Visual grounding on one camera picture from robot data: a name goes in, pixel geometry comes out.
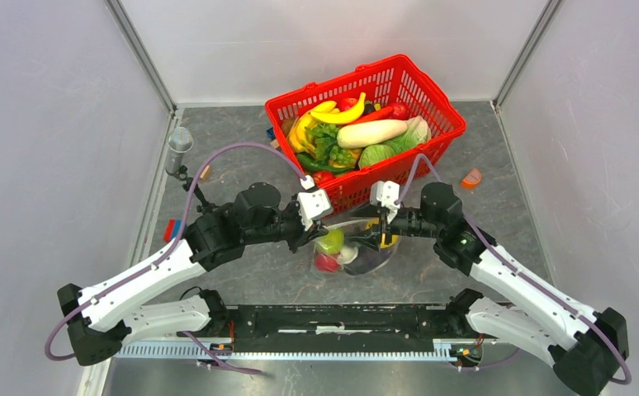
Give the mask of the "green lime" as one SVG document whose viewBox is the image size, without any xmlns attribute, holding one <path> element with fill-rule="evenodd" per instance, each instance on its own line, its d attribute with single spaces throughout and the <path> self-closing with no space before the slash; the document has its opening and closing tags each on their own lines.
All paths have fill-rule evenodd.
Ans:
<svg viewBox="0 0 639 396">
<path fill-rule="evenodd" d="M 327 234 L 315 240 L 315 250 L 329 256 L 340 253 L 343 246 L 344 231 L 342 229 L 331 229 Z"/>
</svg>

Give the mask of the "red apple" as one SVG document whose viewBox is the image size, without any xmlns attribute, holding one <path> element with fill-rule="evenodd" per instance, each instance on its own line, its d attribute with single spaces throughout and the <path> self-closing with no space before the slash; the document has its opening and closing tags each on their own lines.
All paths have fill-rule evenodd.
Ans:
<svg viewBox="0 0 639 396">
<path fill-rule="evenodd" d="M 337 262 L 336 258 L 323 253 L 315 256 L 315 268 L 318 271 L 335 273 L 341 269 L 341 265 Z"/>
<path fill-rule="evenodd" d="M 402 102 L 393 102 L 389 105 L 392 109 L 389 117 L 395 120 L 408 120 L 409 119 L 409 109 L 406 104 Z"/>
<path fill-rule="evenodd" d="M 358 102 L 358 99 L 356 97 L 344 97 L 338 100 L 337 108 L 339 109 L 340 112 L 348 111 L 352 107 L 354 107 L 357 104 L 357 102 Z"/>
</svg>

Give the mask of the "white garlic bulb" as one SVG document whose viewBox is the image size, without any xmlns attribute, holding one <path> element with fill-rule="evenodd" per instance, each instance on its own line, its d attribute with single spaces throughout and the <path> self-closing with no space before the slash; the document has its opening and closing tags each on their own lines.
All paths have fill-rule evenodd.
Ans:
<svg viewBox="0 0 639 396">
<path fill-rule="evenodd" d="M 340 266 L 346 266 L 357 259 L 358 253 L 358 247 L 343 245 L 339 250 L 336 261 Z"/>
</svg>

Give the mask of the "purple eggplant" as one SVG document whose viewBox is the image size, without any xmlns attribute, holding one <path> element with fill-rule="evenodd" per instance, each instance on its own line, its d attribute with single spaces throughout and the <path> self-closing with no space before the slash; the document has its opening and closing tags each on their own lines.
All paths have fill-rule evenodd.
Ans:
<svg viewBox="0 0 639 396">
<path fill-rule="evenodd" d="M 358 249 L 357 257 L 343 266 L 343 270 L 350 276 L 366 275 L 385 265 L 394 255 L 391 250 L 372 250 L 367 247 Z"/>
</svg>

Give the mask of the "clear zip top bag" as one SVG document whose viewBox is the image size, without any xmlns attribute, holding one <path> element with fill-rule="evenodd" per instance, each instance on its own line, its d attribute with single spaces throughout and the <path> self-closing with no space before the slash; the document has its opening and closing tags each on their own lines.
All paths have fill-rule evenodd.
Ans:
<svg viewBox="0 0 639 396">
<path fill-rule="evenodd" d="M 377 223 L 377 218 L 355 219 L 329 226 L 328 233 L 313 243 L 314 269 L 324 274 L 362 276 L 384 266 L 396 253 L 398 236 L 390 243 L 382 236 L 377 250 L 354 240 Z"/>
</svg>

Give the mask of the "yellow lemon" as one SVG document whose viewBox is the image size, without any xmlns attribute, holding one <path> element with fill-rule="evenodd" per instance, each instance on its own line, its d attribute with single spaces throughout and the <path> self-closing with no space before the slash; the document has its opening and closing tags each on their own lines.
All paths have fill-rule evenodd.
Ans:
<svg viewBox="0 0 639 396">
<path fill-rule="evenodd" d="M 365 225 L 365 228 L 364 228 L 364 229 L 365 229 L 365 230 L 371 230 L 371 229 L 372 229 L 372 226 L 373 226 L 373 225 L 378 224 L 378 222 L 379 222 L 379 219 L 377 219 L 377 218 L 369 219 L 369 220 L 366 222 L 366 225 Z M 380 243 L 380 245 L 379 245 L 379 248 L 380 248 L 380 249 L 384 249 L 384 248 L 388 248 L 388 247 L 389 247 L 389 244 L 385 244 L 385 234 L 382 234 L 382 235 L 381 235 L 381 243 Z"/>
</svg>

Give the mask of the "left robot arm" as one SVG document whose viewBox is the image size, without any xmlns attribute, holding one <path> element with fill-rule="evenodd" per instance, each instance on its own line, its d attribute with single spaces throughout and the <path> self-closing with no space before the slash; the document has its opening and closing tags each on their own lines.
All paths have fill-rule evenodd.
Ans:
<svg viewBox="0 0 639 396">
<path fill-rule="evenodd" d="M 57 292 L 71 357 L 81 366 L 114 356 L 124 345 L 163 332 L 219 336 L 229 325 L 218 294 L 205 291 L 181 303 L 149 304 L 165 290 L 241 258 L 247 246 L 287 243 L 291 252 L 327 233 L 332 213 L 317 187 L 280 209 L 278 189 L 256 182 L 234 201 L 201 214 L 161 250 L 97 285 L 67 284 Z"/>
</svg>

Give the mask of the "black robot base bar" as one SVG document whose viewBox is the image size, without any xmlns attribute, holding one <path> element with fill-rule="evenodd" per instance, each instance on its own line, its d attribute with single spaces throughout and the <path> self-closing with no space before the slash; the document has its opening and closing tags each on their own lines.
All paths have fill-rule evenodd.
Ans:
<svg viewBox="0 0 639 396">
<path fill-rule="evenodd" d="M 426 352 L 435 340 L 476 340 L 465 316 L 444 305 L 238 305 L 214 313 L 199 338 L 235 352 Z"/>
</svg>

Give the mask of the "dark green cucumber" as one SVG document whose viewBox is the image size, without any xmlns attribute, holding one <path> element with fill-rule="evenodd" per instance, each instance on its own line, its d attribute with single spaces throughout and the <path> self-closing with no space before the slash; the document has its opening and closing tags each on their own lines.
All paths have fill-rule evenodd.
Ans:
<svg viewBox="0 0 639 396">
<path fill-rule="evenodd" d="M 327 163 L 322 163 L 307 153 L 298 153 L 296 159 L 303 169 L 312 173 L 331 172 L 333 174 L 344 174 L 355 170 L 355 167 L 335 167 Z"/>
</svg>

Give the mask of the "orange slice toy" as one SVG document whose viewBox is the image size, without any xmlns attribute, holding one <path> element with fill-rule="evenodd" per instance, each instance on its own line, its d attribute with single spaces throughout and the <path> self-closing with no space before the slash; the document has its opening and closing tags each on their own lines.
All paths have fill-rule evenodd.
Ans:
<svg viewBox="0 0 639 396">
<path fill-rule="evenodd" d="M 482 173 L 478 168 L 472 168 L 461 180 L 460 186 L 465 190 L 472 190 L 482 181 Z"/>
</svg>

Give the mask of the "black mini tripod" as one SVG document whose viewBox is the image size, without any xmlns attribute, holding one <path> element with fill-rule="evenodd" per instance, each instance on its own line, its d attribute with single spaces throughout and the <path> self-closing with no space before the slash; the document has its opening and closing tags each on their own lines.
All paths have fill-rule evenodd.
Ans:
<svg viewBox="0 0 639 396">
<path fill-rule="evenodd" d="M 188 170 L 185 165 L 181 165 L 174 176 L 182 183 L 182 189 L 188 193 L 192 191 L 192 199 L 189 204 L 186 204 L 186 208 L 184 209 L 184 214 L 189 215 L 190 210 L 193 207 L 194 200 L 197 200 L 198 204 L 195 209 L 196 212 L 200 215 L 213 214 L 220 210 L 220 206 L 216 205 L 205 197 L 202 189 L 199 186 L 200 178 L 194 178 L 188 175 Z"/>
</svg>

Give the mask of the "green lettuce leaf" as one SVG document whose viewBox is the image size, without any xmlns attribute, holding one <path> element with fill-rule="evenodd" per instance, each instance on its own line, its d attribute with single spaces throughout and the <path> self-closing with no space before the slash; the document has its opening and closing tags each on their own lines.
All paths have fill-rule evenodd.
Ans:
<svg viewBox="0 0 639 396">
<path fill-rule="evenodd" d="M 337 135 L 340 127 L 335 124 L 319 123 L 312 127 L 306 127 L 305 131 L 311 138 L 315 150 L 313 157 L 320 162 L 326 162 L 332 149 L 338 145 Z"/>
</svg>

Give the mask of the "small wooden block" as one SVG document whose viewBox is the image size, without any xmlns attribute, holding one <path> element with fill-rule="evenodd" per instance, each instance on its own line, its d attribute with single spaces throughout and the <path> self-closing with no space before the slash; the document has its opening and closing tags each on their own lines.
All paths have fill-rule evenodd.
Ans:
<svg viewBox="0 0 639 396">
<path fill-rule="evenodd" d="M 207 181 L 208 181 L 208 179 L 209 179 L 209 177 L 211 176 L 211 173 L 212 173 L 211 165 L 206 166 L 206 167 L 203 169 L 203 171 L 202 171 L 201 175 L 199 176 L 198 181 L 199 181 L 200 183 L 207 182 Z"/>
</svg>

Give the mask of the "red chili pepper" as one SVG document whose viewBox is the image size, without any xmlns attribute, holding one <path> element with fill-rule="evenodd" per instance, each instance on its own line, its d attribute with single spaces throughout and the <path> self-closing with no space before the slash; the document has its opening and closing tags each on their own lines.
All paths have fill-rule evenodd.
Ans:
<svg viewBox="0 0 639 396">
<path fill-rule="evenodd" d="M 370 114 L 360 117 L 351 123 L 351 125 L 357 125 L 361 123 L 372 122 L 376 120 L 384 120 L 387 119 L 393 112 L 392 106 L 382 107 L 380 110 L 373 111 Z"/>
</svg>

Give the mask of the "red plastic basket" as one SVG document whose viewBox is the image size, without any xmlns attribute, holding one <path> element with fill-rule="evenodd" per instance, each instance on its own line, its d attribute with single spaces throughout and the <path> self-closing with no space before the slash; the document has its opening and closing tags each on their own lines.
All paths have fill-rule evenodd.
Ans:
<svg viewBox="0 0 639 396">
<path fill-rule="evenodd" d="M 374 182 L 427 174 L 466 130 L 446 94 L 397 54 L 268 100 L 281 151 L 329 195 L 338 214 L 367 201 Z"/>
</svg>

